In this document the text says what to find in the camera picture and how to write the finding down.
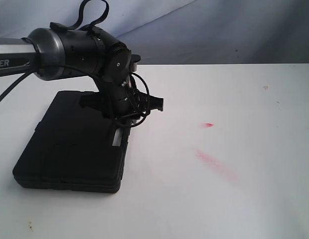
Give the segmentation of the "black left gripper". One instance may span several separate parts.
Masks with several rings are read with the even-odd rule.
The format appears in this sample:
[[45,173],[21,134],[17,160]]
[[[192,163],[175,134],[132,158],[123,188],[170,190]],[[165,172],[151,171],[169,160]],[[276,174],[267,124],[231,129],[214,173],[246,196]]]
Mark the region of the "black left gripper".
[[96,80],[97,92],[85,93],[79,105],[100,111],[104,118],[124,122],[139,120],[152,110],[163,111],[163,98],[149,96],[139,91],[136,85],[117,86]]

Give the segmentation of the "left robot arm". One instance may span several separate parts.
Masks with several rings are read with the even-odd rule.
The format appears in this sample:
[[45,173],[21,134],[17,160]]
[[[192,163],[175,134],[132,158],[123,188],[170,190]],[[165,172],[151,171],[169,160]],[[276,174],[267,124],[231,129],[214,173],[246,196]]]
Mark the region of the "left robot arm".
[[163,99],[141,92],[135,79],[140,56],[99,27],[78,30],[52,24],[21,39],[0,38],[0,77],[35,74],[45,81],[88,76],[97,92],[80,103],[113,120],[137,120],[162,111]]

